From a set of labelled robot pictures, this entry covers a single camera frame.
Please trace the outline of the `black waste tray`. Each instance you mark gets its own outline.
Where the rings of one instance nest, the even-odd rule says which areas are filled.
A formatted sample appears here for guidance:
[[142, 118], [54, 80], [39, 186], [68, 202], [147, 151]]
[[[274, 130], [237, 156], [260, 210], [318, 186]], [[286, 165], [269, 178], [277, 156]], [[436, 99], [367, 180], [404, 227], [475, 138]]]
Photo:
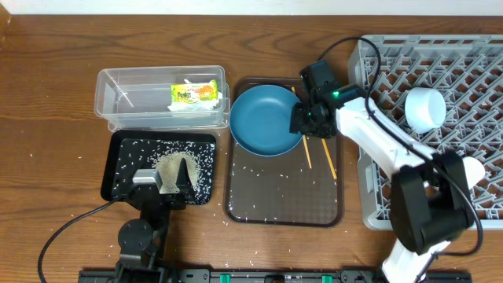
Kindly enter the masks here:
[[110, 201], [128, 187], [138, 169], [155, 169], [155, 160], [173, 152], [191, 152], [197, 158], [200, 191], [195, 191], [195, 199], [189, 204], [206, 204], [213, 190], [216, 139], [201, 133], [118, 130], [110, 141], [101, 197]]

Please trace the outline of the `brown plastic tray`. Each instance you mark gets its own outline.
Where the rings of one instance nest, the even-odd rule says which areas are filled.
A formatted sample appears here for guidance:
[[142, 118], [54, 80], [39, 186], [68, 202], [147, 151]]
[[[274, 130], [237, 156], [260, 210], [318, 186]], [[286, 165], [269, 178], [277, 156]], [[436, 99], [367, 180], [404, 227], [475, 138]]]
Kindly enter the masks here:
[[[246, 90], [259, 85], [295, 87], [300, 102], [307, 94], [300, 79], [244, 78], [234, 87], [234, 101]], [[330, 227], [343, 218], [342, 136], [327, 140], [336, 170], [334, 180], [321, 139], [310, 137], [307, 144], [312, 169], [301, 142], [280, 156], [258, 156], [241, 147], [233, 135], [229, 142], [226, 181], [226, 214], [236, 222]]]

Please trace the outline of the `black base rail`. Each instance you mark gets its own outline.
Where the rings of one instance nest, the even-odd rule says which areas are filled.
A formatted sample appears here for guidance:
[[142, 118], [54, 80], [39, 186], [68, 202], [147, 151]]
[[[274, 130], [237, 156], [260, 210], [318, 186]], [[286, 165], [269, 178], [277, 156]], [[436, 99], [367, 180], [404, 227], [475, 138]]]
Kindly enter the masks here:
[[79, 283], [154, 282], [154, 283], [374, 283], [385, 282], [375, 270], [336, 272], [295, 271], [209, 271], [206, 269], [82, 270]]

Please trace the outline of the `white green cup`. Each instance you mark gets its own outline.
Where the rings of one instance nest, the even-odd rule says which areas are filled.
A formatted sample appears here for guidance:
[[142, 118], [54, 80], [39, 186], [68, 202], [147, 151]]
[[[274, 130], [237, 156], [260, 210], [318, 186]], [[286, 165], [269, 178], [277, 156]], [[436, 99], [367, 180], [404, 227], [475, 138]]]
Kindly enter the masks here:
[[463, 158], [465, 175], [468, 183], [468, 188], [474, 187], [486, 174], [483, 164], [476, 158], [466, 156]]

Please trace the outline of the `clear plastic bin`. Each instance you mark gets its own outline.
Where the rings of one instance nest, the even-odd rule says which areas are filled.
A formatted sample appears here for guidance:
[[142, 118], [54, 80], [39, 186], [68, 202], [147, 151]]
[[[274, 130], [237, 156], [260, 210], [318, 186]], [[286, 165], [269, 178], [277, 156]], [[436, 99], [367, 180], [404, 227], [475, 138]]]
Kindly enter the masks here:
[[[171, 112], [170, 87], [215, 79], [222, 94], [209, 111]], [[95, 115], [108, 121], [111, 131], [222, 129], [229, 126], [229, 85], [218, 65], [107, 68], [98, 73]]]

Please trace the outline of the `pile of rice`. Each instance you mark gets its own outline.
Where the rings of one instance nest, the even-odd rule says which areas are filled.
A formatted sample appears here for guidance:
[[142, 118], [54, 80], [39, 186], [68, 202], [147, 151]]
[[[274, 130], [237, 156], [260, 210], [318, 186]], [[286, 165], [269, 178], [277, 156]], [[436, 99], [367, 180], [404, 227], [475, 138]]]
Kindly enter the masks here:
[[173, 152], [160, 156], [153, 164], [153, 167], [158, 170], [162, 179], [161, 194], [179, 192], [176, 181], [182, 159], [186, 161], [189, 179], [194, 190], [197, 193], [200, 191], [198, 182], [200, 181], [201, 167], [198, 164], [197, 158], [191, 152]]

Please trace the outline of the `wooden chopstick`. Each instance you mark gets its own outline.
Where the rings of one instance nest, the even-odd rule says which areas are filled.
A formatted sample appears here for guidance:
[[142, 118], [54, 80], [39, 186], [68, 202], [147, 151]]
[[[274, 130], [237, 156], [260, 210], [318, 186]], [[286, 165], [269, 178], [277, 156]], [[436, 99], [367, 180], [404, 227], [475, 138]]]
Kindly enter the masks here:
[[[296, 89], [295, 87], [291, 87], [291, 91], [296, 94]], [[307, 144], [307, 137], [305, 135], [303, 135], [303, 147], [304, 147], [304, 150], [305, 150], [305, 153], [306, 153], [306, 158], [307, 158], [307, 163], [308, 163], [308, 166], [310, 169], [312, 169], [312, 163], [311, 163], [311, 158], [310, 158], [310, 152], [309, 152], [309, 148], [308, 148], [308, 144]]]
[[322, 143], [323, 148], [325, 150], [325, 156], [327, 158], [327, 161], [328, 161], [328, 164], [329, 164], [329, 168], [330, 168], [332, 177], [333, 177], [334, 180], [337, 180], [336, 170], [335, 170], [335, 167], [334, 167], [334, 164], [333, 164], [333, 161], [332, 161], [331, 154], [329, 152], [329, 147], [327, 145], [327, 142], [326, 142], [326, 140], [324, 138], [322, 138], [321, 139], [321, 143]]

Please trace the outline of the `yellow green snack wrapper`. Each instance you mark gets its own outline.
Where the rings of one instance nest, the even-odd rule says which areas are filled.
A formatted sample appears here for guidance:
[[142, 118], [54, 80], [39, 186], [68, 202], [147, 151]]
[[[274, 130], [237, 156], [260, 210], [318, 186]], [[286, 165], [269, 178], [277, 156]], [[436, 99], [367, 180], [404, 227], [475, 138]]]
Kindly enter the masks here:
[[200, 101], [214, 101], [218, 98], [218, 84], [215, 79], [206, 83], [185, 83], [171, 85], [171, 100], [184, 104]]

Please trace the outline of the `white napkin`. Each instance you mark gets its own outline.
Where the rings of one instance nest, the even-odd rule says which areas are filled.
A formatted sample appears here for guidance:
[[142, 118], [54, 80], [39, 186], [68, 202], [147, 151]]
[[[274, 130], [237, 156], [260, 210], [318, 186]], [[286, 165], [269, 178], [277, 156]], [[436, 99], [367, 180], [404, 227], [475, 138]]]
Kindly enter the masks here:
[[196, 104], [184, 104], [179, 102], [171, 101], [171, 104], [167, 107], [171, 112], [195, 112], [195, 111], [209, 111], [214, 109], [221, 101], [222, 94], [218, 91], [218, 98], [214, 101], [200, 101]]

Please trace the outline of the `dark blue plate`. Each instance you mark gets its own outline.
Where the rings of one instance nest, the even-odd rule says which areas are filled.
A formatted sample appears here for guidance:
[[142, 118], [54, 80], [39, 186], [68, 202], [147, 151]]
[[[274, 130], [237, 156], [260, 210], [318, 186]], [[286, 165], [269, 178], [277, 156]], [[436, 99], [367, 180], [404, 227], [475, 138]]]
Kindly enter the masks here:
[[282, 86], [254, 86], [235, 100], [230, 130], [235, 141], [258, 156], [280, 156], [302, 140], [290, 132], [293, 107], [300, 99]]

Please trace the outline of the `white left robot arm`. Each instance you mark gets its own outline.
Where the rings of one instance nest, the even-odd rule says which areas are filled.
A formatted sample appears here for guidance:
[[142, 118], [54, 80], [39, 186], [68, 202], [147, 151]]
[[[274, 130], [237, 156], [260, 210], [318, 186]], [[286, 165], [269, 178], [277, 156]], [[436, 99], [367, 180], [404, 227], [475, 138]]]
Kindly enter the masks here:
[[118, 197], [140, 211], [137, 219], [126, 222], [119, 230], [119, 261], [108, 282], [167, 282], [172, 276], [163, 267], [163, 253], [173, 210], [183, 210], [195, 199], [185, 159], [181, 159], [175, 185], [176, 193], [161, 193], [163, 186], [156, 169], [137, 170], [125, 192]]

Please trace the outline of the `grey dishwasher rack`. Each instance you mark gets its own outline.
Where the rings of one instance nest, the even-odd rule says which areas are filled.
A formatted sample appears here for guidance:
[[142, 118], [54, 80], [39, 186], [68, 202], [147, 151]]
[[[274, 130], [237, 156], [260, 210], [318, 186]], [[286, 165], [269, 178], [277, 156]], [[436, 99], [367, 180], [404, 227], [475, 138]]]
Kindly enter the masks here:
[[[412, 138], [444, 152], [472, 156], [485, 177], [471, 191], [486, 230], [502, 228], [502, 37], [500, 35], [371, 35], [348, 63], [350, 83], [368, 88], [382, 113]], [[446, 102], [443, 125], [425, 134], [405, 118], [414, 87], [438, 90]]]

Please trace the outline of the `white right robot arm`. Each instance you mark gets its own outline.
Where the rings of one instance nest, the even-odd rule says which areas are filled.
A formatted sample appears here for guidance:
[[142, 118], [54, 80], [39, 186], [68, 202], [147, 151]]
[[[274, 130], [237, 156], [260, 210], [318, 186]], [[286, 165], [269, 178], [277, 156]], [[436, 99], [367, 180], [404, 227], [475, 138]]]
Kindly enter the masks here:
[[468, 193], [483, 177], [483, 165], [414, 140], [360, 86], [342, 86], [325, 60], [306, 66], [300, 77], [307, 102], [293, 107], [291, 133], [324, 139], [342, 134], [370, 155], [391, 180], [390, 220], [397, 237], [381, 279], [425, 282], [446, 247], [480, 224]]

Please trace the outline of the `light blue rice bowl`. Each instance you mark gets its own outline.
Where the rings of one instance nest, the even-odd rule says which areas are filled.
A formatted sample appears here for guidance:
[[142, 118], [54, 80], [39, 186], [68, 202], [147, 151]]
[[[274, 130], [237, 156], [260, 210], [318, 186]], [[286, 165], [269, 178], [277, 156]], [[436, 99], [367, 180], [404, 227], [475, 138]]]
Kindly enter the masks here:
[[415, 87], [406, 95], [406, 122], [417, 134], [440, 128], [446, 118], [446, 102], [442, 94], [432, 88]]

